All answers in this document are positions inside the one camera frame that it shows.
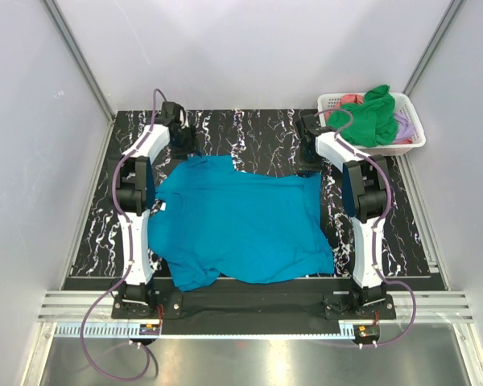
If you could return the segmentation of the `blue t shirt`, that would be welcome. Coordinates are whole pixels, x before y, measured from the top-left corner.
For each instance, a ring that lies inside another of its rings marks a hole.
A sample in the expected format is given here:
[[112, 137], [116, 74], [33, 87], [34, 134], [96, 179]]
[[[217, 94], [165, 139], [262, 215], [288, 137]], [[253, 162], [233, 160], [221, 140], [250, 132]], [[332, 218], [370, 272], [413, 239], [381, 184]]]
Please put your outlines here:
[[164, 205], [148, 222], [148, 247], [190, 291], [224, 275], [272, 284], [331, 275], [334, 258], [320, 228], [322, 178], [237, 171], [228, 155], [192, 157], [156, 190]]

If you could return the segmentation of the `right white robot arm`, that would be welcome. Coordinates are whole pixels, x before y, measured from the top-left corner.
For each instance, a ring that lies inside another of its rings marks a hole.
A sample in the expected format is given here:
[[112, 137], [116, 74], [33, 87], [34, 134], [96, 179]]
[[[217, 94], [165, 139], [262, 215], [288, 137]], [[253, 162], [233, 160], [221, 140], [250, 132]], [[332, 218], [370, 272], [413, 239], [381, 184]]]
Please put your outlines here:
[[351, 220], [355, 262], [352, 287], [345, 298], [326, 309], [357, 318], [374, 318], [387, 309], [386, 283], [382, 278], [382, 235], [391, 206], [387, 162], [349, 144], [340, 130], [322, 127], [317, 114], [295, 122], [299, 136], [298, 175], [321, 172], [329, 162], [342, 174], [342, 204]]

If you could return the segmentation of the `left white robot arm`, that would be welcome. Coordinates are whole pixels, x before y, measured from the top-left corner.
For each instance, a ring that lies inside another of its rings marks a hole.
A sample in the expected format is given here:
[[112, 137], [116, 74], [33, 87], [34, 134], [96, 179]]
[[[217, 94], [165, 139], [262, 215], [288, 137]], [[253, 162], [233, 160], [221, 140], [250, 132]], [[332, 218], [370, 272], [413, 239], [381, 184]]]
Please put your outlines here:
[[164, 148], [174, 158], [197, 153], [196, 129], [185, 109], [164, 101], [139, 138], [125, 150], [112, 169], [111, 199], [122, 232], [124, 266], [114, 285], [113, 318], [152, 318], [162, 311], [158, 304], [148, 247], [148, 220], [155, 202], [152, 163]]

